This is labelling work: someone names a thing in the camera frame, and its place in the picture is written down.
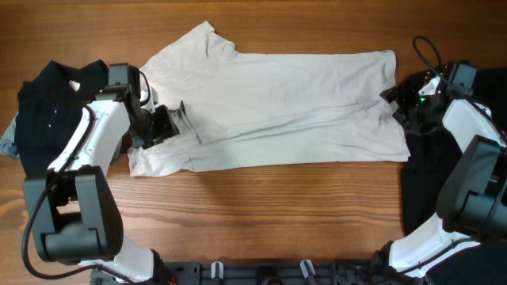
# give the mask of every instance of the white t-shirt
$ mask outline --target white t-shirt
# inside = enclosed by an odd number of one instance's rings
[[[242,54],[209,23],[141,68],[179,136],[129,152],[132,176],[409,156],[379,94],[395,84],[392,51],[355,55]]]

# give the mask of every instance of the black wire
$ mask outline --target black wire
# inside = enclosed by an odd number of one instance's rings
[[[49,184],[47,184],[44,191],[40,194],[39,199],[36,201],[36,205],[33,208],[31,215],[29,216],[29,220],[26,223],[25,232],[23,233],[23,239],[21,242],[21,257],[23,259],[23,264],[25,264],[26,269],[33,276],[41,278],[41,279],[48,279],[48,280],[62,279],[62,278],[66,278],[66,277],[84,272],[88,269],[98,269],[98,270],[102,270],[103,272],[110,274],[111,276],[123,279],[123,280],[127,281],[128,283],[133,283],[126,276],[121,276],[121,275],[111,271],[108,268],[104,268],[102,265],[99,265],[99,264],[84,266],[84,267],[81,267],[81,268],[78,268],[78,269],[75,269],[75,270],[72,270],[69,272],[60,273],[60,274],[56,274],[56,275],[48,275],[48,274],[38,272],[30,263],[29,252],[28,252],[29,237],[30,237],[30,231],[32,230],[33,223],[35,222],[35,218],[37,216],[37,213],[39,212],[39,209],[42,206],[42,203],[44,202],[46,197],[48,196],[49,192],[51,192],[51,189],[53,188],[53,186],[58,182],[59,178],[63,175],[63,173],[65,172],[67,167],[69,167],[69,165],[74,161],[76,154],[79,152],[79,150],[81,150],[83,144],[85,143],[86,139],[88,138],[88,135],[93,130],[93,124],[95,122],[95,115],[93,113],[93,110],[90,107],[88,107],[87,105],[85,105],[84,108],[90,114],[90,121],[88,123],[88,126],[86,127],[85,133],[83,134],[83,136],[79,139],[78,144],[72,150],[68,159],[65,161],[65,163],[63,163],[62,168],[60,168],[60,170],[56,173],[56,175],[54,175],[54,177],[50,180]]]
[[[141,70],[139,71],[139,73],[144,77],[144,81],[146,82],[146,87],[148,88],[148,98],[141,101],[141,107],[143,107],[144,105],[148,104],[148,102],[150,101],[151,90],[150,90],[150,85],[148,84],[148,79],[146,79],[146,75],[144,75],[144,73]]]
[[[500,135],[501,140],[503,140],[504,143],[507,144],[507,138],[505,137],[505,134],[500,129],[500,127],[498,125],[496,125],[496,123],[493,121],[493,118],[491,118],[483,109],[481,109],[479,106],[477,106],[477,104],[475,102],[473,102],[473,100],[470,99],[470,97],[468,95],[466,95],[463,92],[461,92],[461,90],[459,90],[458,88],[456,88],[451,82],[449,82],[447,79],[445,79],[440,74],[440,72],[438,72],[437,70],[435,70],[435,67],[422,55],[422,53],[417,48],[417,40],[424,40],[424,41],[426,41],[433,48],[433,50],[435,51],[436,57],[438,58],[439,65],[441,66],[440,53],[438,52],[438,49],[436,48],[435,44],[433,44],[433,42],[430,39],[428,39],[427,37],[425,37],[425,36],[416,36],[416,37],[414,37],[414,40],[412,41],[412,46],[414,47],[414,50],[416,51],[417,55],[419,55],[419,58],[421,58],[422,62],[425,63],[425,65],[436,76],[438,76],[440,78],[440,80],[442,80],[444,83],[446,83],[448,87],[450,87],[451,89],[453,89],[454,91],[456,91],[462,99],[467,100],[467,102],[470,105],[474,106],[474,108],[477,111],[479,111],[479,113],[481,113],[488,121],[490,121],[490,123],[495,127],[495,129],[497,130],[498,134]],[[475,237],[466,237],[466,238],[461,238],[461,239],[459,239],[457,241],[453,241],[445,249],[442,249],[441,251],[439,251],[439,253],[435,254],[432,257],[430,257],[428,260],[425,260],[425,261],[423,261],[423,262],[421,262],[421,263],[419,263],[417,265],[414,265],[411,268],[407,268],[407,269],[405,269],[403,271],[396,272],[391,277],[388,277],[386,279],[382,279],[379,282],[377,282],[376,284],[384,283],[384,282],[386,282],[388,280],[391,280],[391,279],[395,278],[396,276],[402,276],[402,275],[404,275],[404,274],[406,274],[408,272],[412,272],[413,270],[416,270],[418,268],[422,268],[422,267],[426,266],[427,264],[432,263],[433,261],[435,261],[439,257],[443,256],[449,250],[454,249],[457,245],[459,245],[461,243],[469,242],[469,241],[480,241],[480,240],[482,240],[486,236],[486,233],[487,233],[487,231],[489,230],[489,228],[491,226],[491,221],[493,220],[493,217],[494,217],[495,213],[497,212],[498,206],[500,205],[501,199],[502,199],[503,195],[505,194],[505,189],[506,188],[507,188],[507,180],[504,180],[504,184],[502,185],[502,187],[501,187],[500,192],[498,193],[498,195],[495,197],[494,202],[491,205],[490,211],[488,212],[488,215],[486,216],[486,220],[485,220],[485,222],[483,224],[484,226],[482,226],[482,229],[479,231],[478,235],[476,235]]]

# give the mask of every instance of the light blue cloth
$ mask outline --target light blue cloth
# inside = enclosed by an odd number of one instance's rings
[[[14,143],[14,131],[16,131],[16,116],[14,117],[12,123],[10,123],[9,127],[6,129],[6,131],[3,133],[2,138],[0,139],[0,154],[8,155],[13,158],[19,158],[17,146]]]

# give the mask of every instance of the wooden tabletop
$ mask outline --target wooden tabletop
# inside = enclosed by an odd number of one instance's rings
[[[391,49],[401,80],[425,69],[411,47],[419,34],[434,39],[444,61],[507,65],[506,6],[501,0],[0,0],[0,131],[16,114],[22,81],[33,80],[50,60],[141,67],[203,21],[245,53]],[[126,235],[164,260],[332,260],[368,258],[403,236],[401,168],[391,162],[325,163],[133,178],[123,156],[107,178]],[[18,159],[0,157],[0,283],[86,284],[86,273],[50,282],[25,270],[24,178]],[[69,269],[40,262],[33,246],[31,257],[41,271]]]

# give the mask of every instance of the black cloth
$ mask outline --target black cloth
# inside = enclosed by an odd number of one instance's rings
[[[69,81],[80,83],[77,91]],[[81,69],[51,61],[17,94],[14,142],[27,177],[44,177],[82,117],[82,102],[108,84],[108,67],[98,60]]]
[[[473,97],[507,130],[507,68],[480,70],[473,89]],[[410,234],[435,213],[440,188],[461,151],[446,130],[407,135],[406,141],[410,158],[401,172],[402,212],[405,233]],[[507,244],[496,241],[465,249],[431,268],[429,276],[436,285],[507,284]]]

